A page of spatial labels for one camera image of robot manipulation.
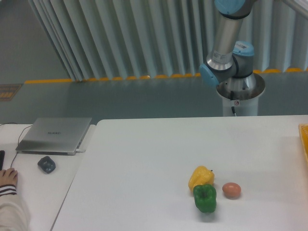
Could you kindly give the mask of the person's hand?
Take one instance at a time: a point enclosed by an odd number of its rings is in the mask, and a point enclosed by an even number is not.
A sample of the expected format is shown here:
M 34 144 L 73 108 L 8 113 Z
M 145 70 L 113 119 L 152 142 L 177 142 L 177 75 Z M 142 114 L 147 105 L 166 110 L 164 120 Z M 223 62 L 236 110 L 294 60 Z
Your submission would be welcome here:
M 18 182 L 18 171 L 14 168 L 3 169 L 0 171 L 0 186 L 12 185 L 16 187 Z

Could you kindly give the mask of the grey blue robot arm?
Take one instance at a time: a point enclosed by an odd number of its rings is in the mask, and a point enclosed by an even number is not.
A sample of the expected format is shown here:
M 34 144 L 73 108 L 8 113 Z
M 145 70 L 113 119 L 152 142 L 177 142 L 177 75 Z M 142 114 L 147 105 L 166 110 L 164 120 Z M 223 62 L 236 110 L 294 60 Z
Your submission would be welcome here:
M 308 68 L 306 0 L 216 0 L 218 27 L 199 71 L 208 85 L 254 69 Z

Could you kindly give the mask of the striped sleeve forearm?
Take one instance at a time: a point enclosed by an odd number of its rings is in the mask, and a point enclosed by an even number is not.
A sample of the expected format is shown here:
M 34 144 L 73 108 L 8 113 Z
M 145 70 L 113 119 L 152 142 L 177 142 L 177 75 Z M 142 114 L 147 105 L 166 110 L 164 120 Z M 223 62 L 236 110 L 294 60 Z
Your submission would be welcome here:
M 0 186 L 0 230 L 28 231 L 29 215 L 12 184 Z

